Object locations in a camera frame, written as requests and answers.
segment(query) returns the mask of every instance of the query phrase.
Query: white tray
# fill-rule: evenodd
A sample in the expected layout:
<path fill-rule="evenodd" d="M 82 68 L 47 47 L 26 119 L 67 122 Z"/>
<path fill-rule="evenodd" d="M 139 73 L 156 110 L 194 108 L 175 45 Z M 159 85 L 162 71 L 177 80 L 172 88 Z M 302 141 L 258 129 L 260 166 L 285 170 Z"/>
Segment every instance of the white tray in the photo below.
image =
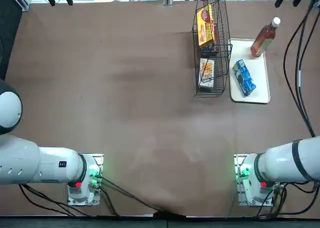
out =
<path fill-rule="evenodd" d="M 232 52 L 229 64 L 229 80 L 230 96 L 232 101 L 267 104 L 270 101 L 271 96 L 265 54 L 263 53 L 259 58 L 251 56 L 250 47 L 254 40 L 231 39 L 230 41 L 232 43 Z M 232 67 L 236 61 L 240 59 L 243 59 L 248 71 L 250 72 L 253 83 L 256 85 L 256 88 L 247 97 L 244 96 L 235 74 L 232 71 Z"/>

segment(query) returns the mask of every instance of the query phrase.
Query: blue snack package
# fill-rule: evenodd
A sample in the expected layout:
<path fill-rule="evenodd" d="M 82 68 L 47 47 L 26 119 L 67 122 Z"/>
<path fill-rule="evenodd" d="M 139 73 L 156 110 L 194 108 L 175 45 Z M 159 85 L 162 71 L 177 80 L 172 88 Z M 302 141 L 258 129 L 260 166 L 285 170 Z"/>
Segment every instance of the blue snack package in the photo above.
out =
<path fill-rule="evenodd" d="M 238 60 L 233 68 L 233 73 L 238 80 L 241 90 L 245 96 L 248 96 L 255 88 L 255 84 L 250 76 L 250 73 L 242 59 Z"/>

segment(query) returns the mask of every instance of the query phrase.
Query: red button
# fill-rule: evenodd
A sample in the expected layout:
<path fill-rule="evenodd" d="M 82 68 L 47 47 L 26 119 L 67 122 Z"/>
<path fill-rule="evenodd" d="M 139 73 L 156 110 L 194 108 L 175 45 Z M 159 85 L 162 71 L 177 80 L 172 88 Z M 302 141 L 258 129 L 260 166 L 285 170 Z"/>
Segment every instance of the red button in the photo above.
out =
<path fill-rule="evenodd" d="M 261 186 L 261 188 L 266 188 L 266 187 L 267 187 L 267 183 L 265 183 L 265 182 L 260 182 L 260 186 Z"/>

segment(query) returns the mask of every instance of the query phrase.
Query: brown table surface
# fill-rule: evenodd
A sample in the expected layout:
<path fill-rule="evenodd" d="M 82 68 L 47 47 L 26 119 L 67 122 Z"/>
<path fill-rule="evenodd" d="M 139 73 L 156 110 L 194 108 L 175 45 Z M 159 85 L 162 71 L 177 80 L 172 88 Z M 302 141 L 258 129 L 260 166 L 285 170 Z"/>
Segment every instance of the brown table surface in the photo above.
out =
<path fill-rule="evenodd" d="M 274 16 L 281 18 L 266 52 L 267 105 L 233 103 L 228 90 L 220 98 L 194 97 L 195 2 L 176 2 L 173 8 L 160 2 L 32 5 L 22 16 L 6 79 L 24 104 L 13 133 L 39 146 L 104 153 L 104 176 L 150 204 L 185 215 L 225 216 L 236 187 L 235 153 L 263 152 L 309 137 L 282 68 L 286 45 L 308 4 L 294 8 L 284 1 L 275 9 L 274 1 L 227 2 L 232 38 L 254 39 Z M 319 40 L 318 25 L 302 76 L 316 133 Z M 297 43 L 287 57 L 290 80 Z M 64 184 L 34 186 L 52 198 L 67 198 Z M 0 214 L 52 214 L 29 204 L 17 185 L 0 189 Z M 294 188 L 288 192 L 285 211 L 303 209 L 312 197 Z M 122 215 L 153 212 L 110 194 Z M 319 208 L 317 202 L 305 217 L 319 217 Z M 84 210 L 109 214 L 104 203 Z M 235 204 L 231 215 L 256 211 Z"/>

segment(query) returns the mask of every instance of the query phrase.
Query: plastic bottle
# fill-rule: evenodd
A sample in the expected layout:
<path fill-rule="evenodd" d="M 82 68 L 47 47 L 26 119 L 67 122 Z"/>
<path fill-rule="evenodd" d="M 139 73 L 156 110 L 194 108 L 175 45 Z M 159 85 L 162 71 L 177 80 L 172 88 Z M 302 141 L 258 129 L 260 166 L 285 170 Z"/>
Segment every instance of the plastic bottle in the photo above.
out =
<path fill-rule="evenodd" d="M 251 46 L 251 55 L 260 57 L 276 37 L 276 29 L 280 24 L 280 18 L 275 17 L 269 25 L 264 26 Z"/>

